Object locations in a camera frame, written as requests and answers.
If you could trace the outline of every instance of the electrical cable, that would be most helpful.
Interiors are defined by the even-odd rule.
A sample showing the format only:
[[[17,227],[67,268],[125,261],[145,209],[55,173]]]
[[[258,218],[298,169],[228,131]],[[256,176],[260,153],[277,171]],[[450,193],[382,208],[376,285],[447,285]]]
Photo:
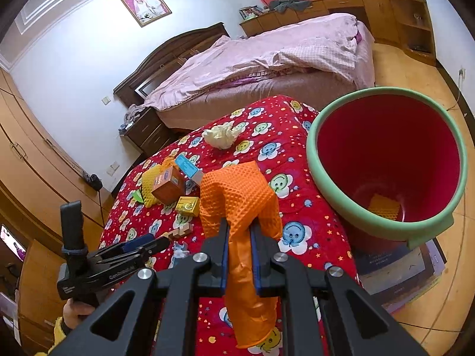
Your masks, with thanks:
[[[404,325],[409,325],[410,327],[415,327],[415,328],[422,328],[422,329],[428,329],[428,330],[436,330],[438,332],[451,332],[451,333],[462,333],[462,330],[447,330],[447,329],[435,329],[435,328],[427,328],[427,327],[420,327],[419,325],[414,325],[414,324],[408,324],[402,321],[398,321],[400,324]]]
[[[457,84],[457,89],[458,89],[457,100],[455,101],[455,104],[452,107],[447,109],[447,111],[450,111],[451,109],[454,109],[458,104],[458,100],[460,99],[460,78],[461,78],[461,76],[462,76],[462,74],[459,71],[458,72],[458,84]]]
[[[101,192],[98,191],[98,193],[99,193],[99,207],[100,207],[100,209],[101,209],[102,227],[105,229],[105,225],[104,225],[104,215],[102,214]]]

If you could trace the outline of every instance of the orange rubber glove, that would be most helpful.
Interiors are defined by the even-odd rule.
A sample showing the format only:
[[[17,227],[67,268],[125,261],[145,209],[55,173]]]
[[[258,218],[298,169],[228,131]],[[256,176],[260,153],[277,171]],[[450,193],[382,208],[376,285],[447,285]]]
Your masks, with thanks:
[[[256,162],[206,173],[201,181],[200,217],[206,237],[218,235],[222,217],[229,223],[229,276],[224,301],[238,348],[262,343],[276,323],[277,298],[260,298],[252,274],[249,225],[259,218],[262,233],[282,236],[277,195]]]

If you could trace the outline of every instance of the plastic bucket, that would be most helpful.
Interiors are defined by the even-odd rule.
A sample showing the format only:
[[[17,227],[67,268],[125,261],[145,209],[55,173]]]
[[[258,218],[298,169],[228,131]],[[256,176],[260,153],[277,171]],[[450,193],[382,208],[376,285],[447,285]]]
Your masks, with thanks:
[[[381,244],[369,236],[414,248],[446,230],[467,178],[465,145],[447,111],[402,88],[360,90],[324,108],[307,160],[322,195],[356,228],[351,243],[361,246],[359,238],[366,252]],[[367,210],[375,195],[400,204],[396,220]]]

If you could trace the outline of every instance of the wall socket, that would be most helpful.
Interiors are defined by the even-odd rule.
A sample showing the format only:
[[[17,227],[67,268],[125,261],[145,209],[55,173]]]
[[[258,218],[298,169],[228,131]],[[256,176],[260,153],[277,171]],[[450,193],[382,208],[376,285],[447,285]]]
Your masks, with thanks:
[[[117,162],[114,162],[107,168],[106,173],[112,177],[119,167],[120,165]]]
[[[464,81],[465,80],[465,68],[460,67],[460,69],[458,70],[458,74],[459,74],[459,76],[462,77],[462,81]]]

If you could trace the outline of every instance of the cartoon print blanket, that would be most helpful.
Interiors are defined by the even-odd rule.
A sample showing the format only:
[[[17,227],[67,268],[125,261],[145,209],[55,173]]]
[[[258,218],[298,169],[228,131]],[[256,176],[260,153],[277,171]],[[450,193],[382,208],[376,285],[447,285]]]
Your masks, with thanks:
[[[305,154],[307,132],[317,112],[286,96],[262,99],[246,108],[233,111],[212,124],[199,128],[178,142],[158,152],[132,170],[117,196],[105,226],[100,247],[152,233],[156,237],[187,224],[193,234],[178,242],[186,244],[189,253],[199,252],[204,233],[199,217],[182,216],[175,204],[154,205],[147,209],[132,198],[140,188],[141,175],[152,165],[163,162],[168,155],[184,154],[205,173],[228,165],[255,160],[271,188],[279,197],[279,211],[284,230],[278,243],[282,252],[295,256],[306,266],[327,269],[341,266],[356,277],[350,246],[341,224],[310,176]],[[234,145],[218,150],[208,145],[201,133],[217,124],[232,122],[241,130]],[[187,181],[186,194],[199,196],[200,189]],[[156,271],[170,266],[173,249],[150,258],[147,264]],[[196,337],[196,355],[251,356],[282,354],[280,306],[272,334],[262,344],[236,349],[232,323],[221,298],[201,298]],[[323,334],[320,322],[320,333]]]

